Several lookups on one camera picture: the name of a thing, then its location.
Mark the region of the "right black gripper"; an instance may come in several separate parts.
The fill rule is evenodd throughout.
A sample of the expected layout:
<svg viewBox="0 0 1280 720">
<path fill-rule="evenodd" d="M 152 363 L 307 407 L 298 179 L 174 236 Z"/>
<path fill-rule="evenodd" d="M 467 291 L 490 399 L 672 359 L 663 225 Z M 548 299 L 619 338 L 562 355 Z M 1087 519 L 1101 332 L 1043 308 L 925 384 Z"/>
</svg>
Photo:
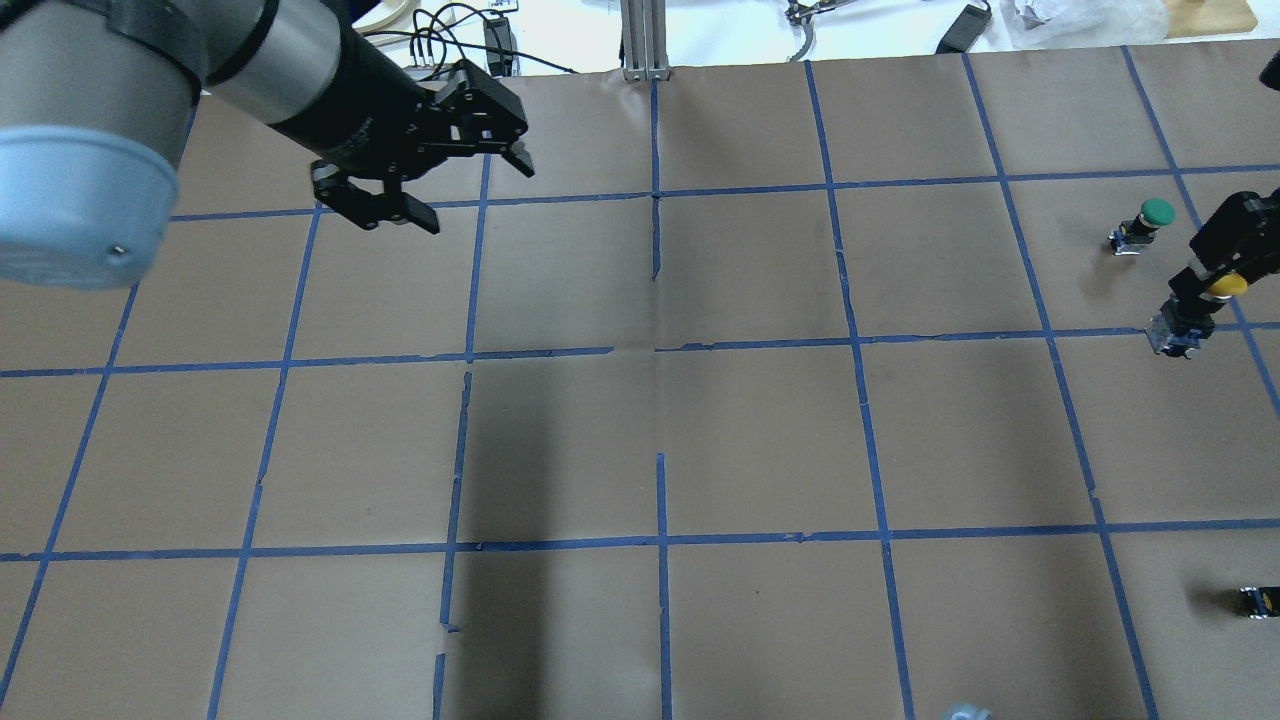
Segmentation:
<svg viewBox="0 0 1280 720">
<path fill-rule="evenodd" d="M 1170 281 L 1171 325 L 1216 325 L 1221 300 L 1211 287 L 1225 275 L 1253 284 L 1279 269 L 1279 191 L 1233 193 L 1190 240 L 1197 263 Z"/>
</svg>

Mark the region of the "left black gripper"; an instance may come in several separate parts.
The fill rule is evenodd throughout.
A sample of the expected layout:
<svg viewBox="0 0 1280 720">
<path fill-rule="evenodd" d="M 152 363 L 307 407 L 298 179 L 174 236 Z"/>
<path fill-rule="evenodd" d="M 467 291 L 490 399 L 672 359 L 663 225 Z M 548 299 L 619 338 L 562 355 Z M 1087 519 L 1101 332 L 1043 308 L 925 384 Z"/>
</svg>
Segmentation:
<svg viewBox="0 0 1280 720">
<path fill-rule="evenodd" d="M 339 49 L 334 76 L 319 96 L 271 124 L 328 160 L 311 163 L 314 197 L 324 208 L 365 231 L 389 222 L 439 234 L 435 210 L 406 193 L 401 181 L 477 154 L 500 155 L 526 178 L 536 174 L 520 97 L 477 64 L 457 60 L 445 85 L 430 90 L 349 27 Z M 358 187 L 351 176 L 384 179 L 383 191 Z"/>
</svg>

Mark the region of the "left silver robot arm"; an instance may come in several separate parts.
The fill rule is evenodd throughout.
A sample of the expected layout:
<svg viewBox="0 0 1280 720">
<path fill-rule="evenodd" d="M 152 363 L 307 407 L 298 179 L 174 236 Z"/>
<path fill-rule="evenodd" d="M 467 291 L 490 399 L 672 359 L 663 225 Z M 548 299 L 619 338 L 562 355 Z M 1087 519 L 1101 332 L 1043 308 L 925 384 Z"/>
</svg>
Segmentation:
<svg viewBox="0 0 1280 720">
<path fill-rule="evenodd" d="M 452 158 L 524 176 L 518 96 L 461 59 L 413 81 L 356 28 L 370 1 L 5 1 L 1 272 L 114 290 L 154 264 L 204 92 L 315 154 L 315 199 L 365 229 L 435 211 L 404 192 Z"/>
</svg>

